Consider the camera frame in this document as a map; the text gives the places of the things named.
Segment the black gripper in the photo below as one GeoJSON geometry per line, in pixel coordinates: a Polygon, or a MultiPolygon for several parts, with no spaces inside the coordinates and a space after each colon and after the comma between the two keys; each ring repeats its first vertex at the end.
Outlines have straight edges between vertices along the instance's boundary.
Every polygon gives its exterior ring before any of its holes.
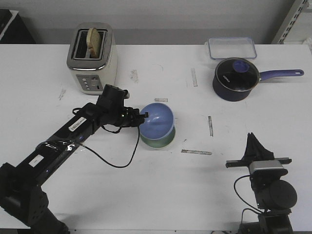
{"type": "Polygon", "coordinates": [[[126,107],[121,113],[119,127],[138,127],[144,123],[144,118],[148,117],[148,112],[140,114],[138,108],[126,107]]]}
{"type": "Polygon", "coordinates": [[[282,165],[290,164],[291,158],[275,158],[273,152],[264,148],[253,133],[248,133],[244,156],[239,160],[226,161],[226,168],[283,168],[282,165]]]}

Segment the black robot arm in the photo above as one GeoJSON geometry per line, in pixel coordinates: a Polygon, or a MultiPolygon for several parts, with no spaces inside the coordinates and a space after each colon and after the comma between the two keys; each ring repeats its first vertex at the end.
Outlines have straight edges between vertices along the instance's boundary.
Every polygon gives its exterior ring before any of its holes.
{"type": "Polygon", "coordinates": [[[276,158],[265,149],[253,133],[247,136],[244,156],[240,160],[228,160],[227,168],[247,167],[256,204],[248,210],[257,214],[257,222],[240,223],[240,234],[292,234],[289,214],[297,203],[295,188],[281,179],[288,173],[283,166],[290,164],[288,157],[276,158]]]}
{"type": "Polygon", "coordinates": [[[148,117],[139,109],[125,107],[127,90],[106,85],[97,102],[73,110],[74,117],[14,167],[0,168],[0,206],[35,234],[68,234],[68,227],[48,208],[42,184],[83,142],[105,125],[120,129],[138,127],[148,117]]]}

